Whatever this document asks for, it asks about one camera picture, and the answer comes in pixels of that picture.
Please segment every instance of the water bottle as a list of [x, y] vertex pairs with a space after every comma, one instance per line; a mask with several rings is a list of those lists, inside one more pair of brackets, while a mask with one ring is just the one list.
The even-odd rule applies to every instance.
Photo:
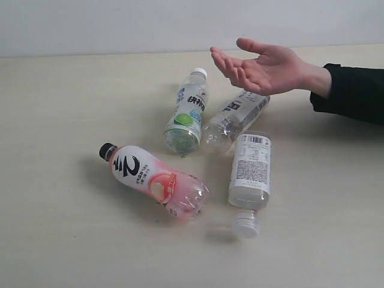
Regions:
[[228, 202], [239, 208], [232, 229], [241, 238], [259, 234], [257, 211], [269, 199], [271, 182], [271, 138], [257, 131], [245, 131], [236, 141]]
[[212, 153], [228, 151], [239, 134], [247, 130], [270, 101], [255, 93], [242, 91], [202, 128], [202, 149]]
[[194, 69], [178, 91], [175, 112], [163, 134], [165, 145], [185, 156], [200, 145], [202, 115], [208, 100], [207, 73]]
[[196, 177], [173, 170], [136, 146], [105, 143], [99, 155], [110, 163], [118, 181], [153, 197], [172, 215], [194, 219], [200, 214], [209, 191]]

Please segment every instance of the detached bottle cap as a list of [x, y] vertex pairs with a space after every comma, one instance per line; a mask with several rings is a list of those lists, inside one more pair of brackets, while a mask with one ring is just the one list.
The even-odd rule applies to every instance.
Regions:
[[240, 238], [255, 238], [260, 232], [260, 223], [253, 211], [235, 215], [232, 224], [233, 233]]
[[195, 68], [191, 74], [195, 74], [195, 73], [200, 73], [200, 74], [203, 74], [205, 80], [208, 78], [208, 74], [207, 72], [203, 69], [203, 68]]
[[110, 158], [110, 152], [112, 150], [115, 150], [117, 147], [114, 145], [114, 144], [111, 144], [111, 143], [105, 143], [99, 150], [98, 154], [99, 156], [106, 160], [106, 161], [109, 161], [109, 158]]

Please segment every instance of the white wall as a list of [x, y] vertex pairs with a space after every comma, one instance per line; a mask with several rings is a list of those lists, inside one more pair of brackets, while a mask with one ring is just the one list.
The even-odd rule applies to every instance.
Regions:
[[383, 0], [0, 0], [0, 56], [384, 43]]

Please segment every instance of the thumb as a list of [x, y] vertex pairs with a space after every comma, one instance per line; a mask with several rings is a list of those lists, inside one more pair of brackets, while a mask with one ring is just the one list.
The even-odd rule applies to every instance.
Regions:
[[271, 45], [262, 44], [251, 39], [239, 38], [236, 42], [237, 46], [245, 51], [263, 54]]

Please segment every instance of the open hand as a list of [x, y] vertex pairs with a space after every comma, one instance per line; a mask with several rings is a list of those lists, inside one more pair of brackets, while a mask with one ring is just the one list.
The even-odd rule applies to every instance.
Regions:
[[218, 48], [211, 48], [215, 65], [233, 86], [264, 96], [302, 88], [309, 64], [293, 50], [245, 38], [238, 39], [237, 45], [260, 56], [241, 60], [226, 55]]

